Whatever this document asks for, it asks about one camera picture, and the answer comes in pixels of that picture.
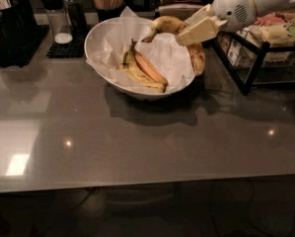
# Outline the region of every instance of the bowl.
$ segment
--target bowl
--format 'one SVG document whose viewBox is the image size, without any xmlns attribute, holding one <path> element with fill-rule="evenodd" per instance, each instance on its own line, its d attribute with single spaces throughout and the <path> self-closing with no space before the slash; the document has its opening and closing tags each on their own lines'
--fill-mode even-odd
<svg viewBox="0 0 295 237">
<path fill-rule="evenodd" d="M 91 28 L 84 43 L 87 63 L 118 91 L 138 100 L 155 101 L 169 97 L 187 87 L 195 77 L 188 51 L 177 44 L 174 35 L 160 34 L 152 43 L 141 42 L 151 24 L 151 20 L 139 17 L 112 18 Z M 136 48 L 168 79 L 166 92 L 152 92 L 142 85 L 132 87 L 133 82 L 125 80 L 125 74 L 117 70 L 132 39 L 138 41 Z"/>
</svg>

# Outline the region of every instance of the white parchment paper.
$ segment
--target white parchment paper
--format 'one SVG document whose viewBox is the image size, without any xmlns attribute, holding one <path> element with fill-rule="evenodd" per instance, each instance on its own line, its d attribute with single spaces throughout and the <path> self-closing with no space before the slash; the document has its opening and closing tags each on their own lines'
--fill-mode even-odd
<svg viewBox="0 0 295 237">
<path fill-rule="evenodd" d="M 157 35 L 151 43 L 141 42 L 149 33 L 151 24 L 151 20 L 139 18 L 126 7 L 119 18 L 101 22 L 91 29 L 85 43 L 86 62 L 106 80 L 120 87 L 137 93 L 160 94 L 132 81 L 118 70 L 131 40 L 137 40 L 136 49 L 168 79 L 164 94 L 183 89 L 194 79 L 187 49 L 179 46 L 175 36 L 170 34 Z"/>
</svg>

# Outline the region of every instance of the glass bottle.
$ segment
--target glass bottle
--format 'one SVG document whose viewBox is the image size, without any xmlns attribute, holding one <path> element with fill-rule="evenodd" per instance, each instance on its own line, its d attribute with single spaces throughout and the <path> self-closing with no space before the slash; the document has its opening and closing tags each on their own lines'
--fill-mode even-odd
<svg viewBox="0 0 295 237">
<path fill-rule="evenodd" d="M 59 44 L 71 42 L 73 37 L 63 0 L 41 0 L 41 2 L 44 6 L 54 41 Z"/>
<path fill-rule="evenodd" d="M 64 0 L 72 29 L 86 35 L 88 32 L 85 11 L 81 0 Z"/>
</svg>

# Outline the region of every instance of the white bowl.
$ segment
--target white bowl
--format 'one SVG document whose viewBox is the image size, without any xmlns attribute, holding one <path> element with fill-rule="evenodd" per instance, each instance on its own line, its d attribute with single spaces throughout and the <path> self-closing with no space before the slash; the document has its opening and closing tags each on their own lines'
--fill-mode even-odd
<svg viewBox="0 0 295 237">
<path fill-rule="evenodd" d="M 178 91 L 181 91 L 187 87 L 194 79 L 194 73 L 190 64 L 189 55 L 185 47 L 179 46 L 175 37 L 170 34 L 161 34 L 157 35 L 153 40 L 153 43 L 141 43 L 146 34 L 148 33 L 150 26 L 152 24 L 151 20 L 136 18 L 132 21 L 124 18 L 113 18 L 106 21 L 103 21 L 96 26 L 94 26 L 88 33 L 85 39 L 85 54 L 87 61 L 94 70 L 104 78 L 109 84 L 114 86 L 118 91 L 127 94 L 131 97 L 134 97 L 139 100 L 148 100 L 154 101 L 162 98 L 169 97 L 175 94 Z M 107 38 L 110 38 L 110 43 L 107 44 Z M 163 65 L 159 65 L 162 69 L 160 71 L 167 77 L 169 85 L 165 93 L 154 93 L 141 91 L 135 87 L 126 87 L 123 84 L 117 82 L 114 78 L 107 75 L 109 69 L 117 69 L 121 61 L 121 53 L 124 52 L 124 49 L 130 45 L 131 39 L 138 40 L 137 49 L 140 47 L 141 51 L 144 51 L 144 54 L 148 52 L 152 44 L 155 44 L 156 47 L 153 50 L 153 59 L 152 61 L 165 62 L 166 68 Z M 111 65 L 110 61 L 107 61 L 107 57 L 104 57 L 106 53 L 113 52 L 113 55 L 110 57 L 114 58 L 115 65 Z M 183 75 L 183 80 L 181 79 L 178 82 L 177 79 Z"/>
</svg>

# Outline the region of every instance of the black metal rack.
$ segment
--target black metal rack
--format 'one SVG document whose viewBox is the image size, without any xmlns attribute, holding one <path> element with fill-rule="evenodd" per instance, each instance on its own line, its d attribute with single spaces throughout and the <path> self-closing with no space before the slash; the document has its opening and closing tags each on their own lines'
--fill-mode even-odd
<svg viewBox="0 0 295 237">
<path fill-rule="evenodd" d="M 257 47 L 241 36 L 234 33 L 225 33 L 229 35 L 232 40 L 236 40 L 242 46 L 246 47 L 248 50 L 253 52 L 257 58 L 250 68 L 238 69 L 235 68 L 227 57 L 227 53 L 220 46 L 217 39 L 211 41 L 212 46 L 215 51 L 223 61 L 228 72 L 233 77 L 237 86 L 244 95 L 248 95 L 252 87 L 269 87 L 269 86 L 278 86 L 278 87 L 295 87 L 295 66 L 272 66 L 266 67 L 263 66 L 263 61 L 265 56 L 269 52 L 284 52 L 290 51 L 295 52 L 295 46 L 286 46 L 286 47 L 270 47 L 268 42 L 264 42 L 261 47 Z M 241 73 L 245 73 L 246 78 L 243 79 Z M 288 79 L 283 79 L 283 74 L 288 74 Z"/>
</svg>

